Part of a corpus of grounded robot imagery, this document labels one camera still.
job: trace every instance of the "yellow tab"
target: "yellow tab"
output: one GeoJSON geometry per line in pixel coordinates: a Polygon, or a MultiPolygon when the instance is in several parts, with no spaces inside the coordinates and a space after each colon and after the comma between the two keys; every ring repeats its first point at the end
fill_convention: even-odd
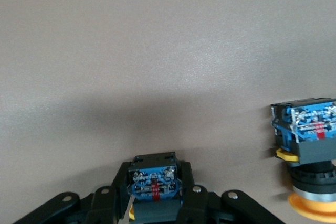
{"type": "Polygon", "coordinates": [[[131,220],[135,220],[133,204],[131,205],[131,208],[128,211],[128,215],[129,215],[129,217],[130,217],[131,220]]]}
{"type": "Polygon", "coordinates": [[[277,149],[277,156],[285,161],[299,162],[299,157],[293,153],[287,152],[284,149],[277,149]]]}

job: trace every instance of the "silver screw head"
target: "silver screw head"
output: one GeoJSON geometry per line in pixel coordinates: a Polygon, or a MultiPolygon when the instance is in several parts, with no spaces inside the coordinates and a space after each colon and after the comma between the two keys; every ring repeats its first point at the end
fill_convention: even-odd
{"type": "Polygon", "coordinates": [[[105,188],[101,191],[101,194],[108,194],[109,193],[109,189],[105,188]]]}
{"type": "Polygon", "coordinates": [[[195,193],[200,193],[200,192],[202,191],[202,189],[200,188],[200,186],[194,186],[194,187],[193,187],[193,191],[194,191],[195,193]]]}
{"type": "Polygon", "coordinates": [[[68,201],[71,201],[72,200],[72,197],[71,196],[66,196],[63,198],[63,202],[68,202],[68,201]]]}
{"type": "Polygon", "coordinates": [[[229,192],[228,196],[230,199],[238,199],[238,195],[234,191],[229,192]]]}

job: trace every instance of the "gray wall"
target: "gray wall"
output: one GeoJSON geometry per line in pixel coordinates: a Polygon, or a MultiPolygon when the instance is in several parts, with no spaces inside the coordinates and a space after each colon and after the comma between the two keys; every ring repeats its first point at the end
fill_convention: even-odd
{"type": "Polygon", "coordinates": [[[335,97],[335,0],[1,0],[0,223],[176,150],[285,223],[269,105],[335,97]]]}

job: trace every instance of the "orange base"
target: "orange base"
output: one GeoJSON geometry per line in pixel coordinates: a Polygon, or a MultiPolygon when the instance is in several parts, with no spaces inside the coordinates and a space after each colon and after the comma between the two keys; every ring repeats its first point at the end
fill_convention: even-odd
{"type": "Polygon", "coordinates": [[[296,193],[289,195],[288,201],[299,214],[321,222],[336,223],[336,202],[318,202],[300,197],[296,193]]]}

